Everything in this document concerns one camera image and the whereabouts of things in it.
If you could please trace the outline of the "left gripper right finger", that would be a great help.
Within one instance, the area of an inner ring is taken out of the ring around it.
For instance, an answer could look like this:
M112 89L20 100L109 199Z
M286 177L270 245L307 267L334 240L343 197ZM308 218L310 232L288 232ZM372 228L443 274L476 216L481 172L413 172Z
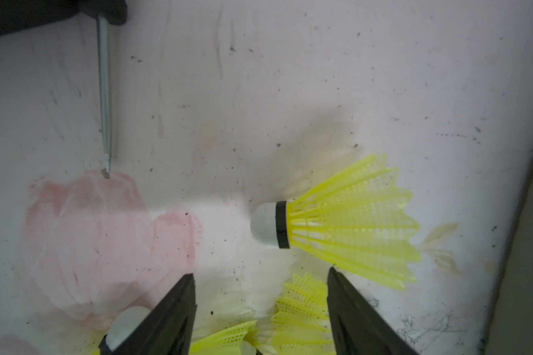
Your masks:
M417 354L335 268L329 270L327 286L327 305L337 355Z

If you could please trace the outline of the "grey plastic storage box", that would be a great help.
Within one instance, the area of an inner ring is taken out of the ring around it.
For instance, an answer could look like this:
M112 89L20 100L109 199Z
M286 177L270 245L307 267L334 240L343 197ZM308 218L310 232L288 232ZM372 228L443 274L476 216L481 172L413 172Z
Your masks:
M485 354L533 354L533 161L506 247Z

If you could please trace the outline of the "yellow shuttlecock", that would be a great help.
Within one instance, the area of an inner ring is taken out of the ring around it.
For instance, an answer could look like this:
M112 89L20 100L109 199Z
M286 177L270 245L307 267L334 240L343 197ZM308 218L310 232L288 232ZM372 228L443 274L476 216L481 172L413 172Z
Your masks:
M270 340L277 354L335 354L327 284L305 273L293 275L283 285L271 317L274 334Z
M399 170L371 154L291 201L265 203L250 219L253 238L273 249L297 248L389 288L403 290L421 260L411 239L419 223Z
M245 337L256 328L256 323L243 322L204 337L190 346L189 355L242 354Z
M121 312L114 319L108 333L102 338L93 354L112 354L149 314L150 310L143 306L133 306Z

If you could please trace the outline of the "black handled screwdriver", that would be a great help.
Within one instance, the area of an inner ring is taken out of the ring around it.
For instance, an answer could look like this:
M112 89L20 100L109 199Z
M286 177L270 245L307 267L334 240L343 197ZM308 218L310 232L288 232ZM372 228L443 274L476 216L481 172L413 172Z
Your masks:
M109 26L127 22L128 7L124 0L81 0L79 10L96 20L99 67L99 98L102 124L104 167L102 176L110 179L113 156L113 106Z

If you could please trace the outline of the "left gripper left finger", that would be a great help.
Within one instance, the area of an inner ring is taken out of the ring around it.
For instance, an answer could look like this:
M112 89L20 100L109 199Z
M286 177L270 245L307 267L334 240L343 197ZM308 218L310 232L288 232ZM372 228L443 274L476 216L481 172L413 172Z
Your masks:
M186 274L112 354L188 354L196 309L194 276Z

